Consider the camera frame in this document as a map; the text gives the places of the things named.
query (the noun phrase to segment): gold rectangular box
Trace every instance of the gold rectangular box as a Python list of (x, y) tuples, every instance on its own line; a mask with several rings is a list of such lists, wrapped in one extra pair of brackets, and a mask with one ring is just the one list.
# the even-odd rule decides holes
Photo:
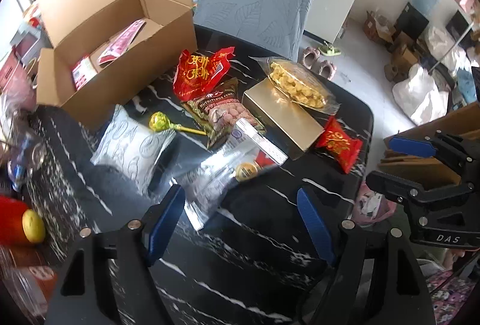
[(265, 79), (243, 95), (243, 105), (263, 124), (283, 152), (296, 160), (323, 133), (323, 127), (300, 105), (292, 103), (282, 92)]

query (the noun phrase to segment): screw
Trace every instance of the screw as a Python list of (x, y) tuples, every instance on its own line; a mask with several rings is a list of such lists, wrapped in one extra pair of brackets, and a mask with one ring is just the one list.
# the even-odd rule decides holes
[(390, 234), (392, 236), (394, 236), (395, 238), (399, 239), (400, 237), (402, 237), (402, 231), (400, 229), (397, 229), (396, 227), (394, 227), (391, 231), (390, 231)]
[(342, 221), (342, 228), (351, 230), (354, 227), (355, 227), (355, 222), (350, 221), (349, 219), (345, 219), (344, 221)]
[(84, 227), (81, 231), (80, 231), (80, 237), (82, 237), (83, 239), (85, 237), (88, 237), (90, 234), (92, 234), (92, 229), (90, 229), (89, 227)]
[(142, 226), (142, 222), (140, 222), (138, 219), (133, 219), (128, 223), (128, 229), (130, 230), (135, 230), (138, 229), (140, 226)]

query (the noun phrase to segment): black marble table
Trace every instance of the black marble table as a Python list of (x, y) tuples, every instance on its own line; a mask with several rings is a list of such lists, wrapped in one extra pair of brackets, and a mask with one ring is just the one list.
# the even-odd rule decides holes
[[(236, 57), (225, 78), (239, 79), (240, 96), (265, 77), (249, 58), (270, 55), (265, 49), (200, 27), (196, 34), (199, 52), (206, 55), (236, 46)], [(146, 123), (153, 112), (163, 111), (174, 123), (197, 126), (172, 92), (173, 69), (125, 105), (130, 116)], [(337, 85), (322, 81), (341, 103), (339, 122), (350, 136), (363, 140), (352, 172), (343, 174), (327, 153), (309, 152), (230, 191), (219, 212), (201, 231), (194, 231), (183, 213), (164, 257), (151, 268), (175, 324), (294, 320), (299, 295), (324, 266), (298, 213), (297, 191), (310, 186), (339, 217), (348, 216), (362, 182), (374, 125), (366, 104)], [(321, 124), (328, 119), (315, 111), (311, 114)], [(31, 125), (45, 139), (47, 156), (26, 185), (25, 200), (46, 222), (49, 235), (44, 252), (51, 264), (61, 264), (81, 228), (109, 231), (141, 217), (167, 192), (173, 170), (194, 167), (209, 155), (205, 137), (178, 133), (162, 156), (146, 197), (121, 173), (90, 163), (107, 124), (93, 134), (61, 109), (39, 107)], [(122, 320), (133, 323), (122, 286), (116, 282), (114, 261), (110, 270)]]

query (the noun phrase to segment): lemon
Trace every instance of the lemon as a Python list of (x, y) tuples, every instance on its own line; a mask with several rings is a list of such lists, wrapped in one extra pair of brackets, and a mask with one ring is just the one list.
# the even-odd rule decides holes
[(39, 244), (45, 239), (45, 225), (42, 218), (29, 209), (22, 216), (23, 232), (32, 244)]

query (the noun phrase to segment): pink slipper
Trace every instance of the pink slipper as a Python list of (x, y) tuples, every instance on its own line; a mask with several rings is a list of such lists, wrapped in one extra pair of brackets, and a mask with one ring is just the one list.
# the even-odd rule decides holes
[(337, 67), (332, 64), (330, 61), (322, 61), (320, 63), (320, 69), (318, 74), (322, 77), (325, 77), (327, 80), (331, 81), (337, 71)]
[(320, 50), (315, 47), (307, 47), (303, 50), (301, 64), (310, 70), (311, 66), (317, 62), (318, 58), (320, 58)]

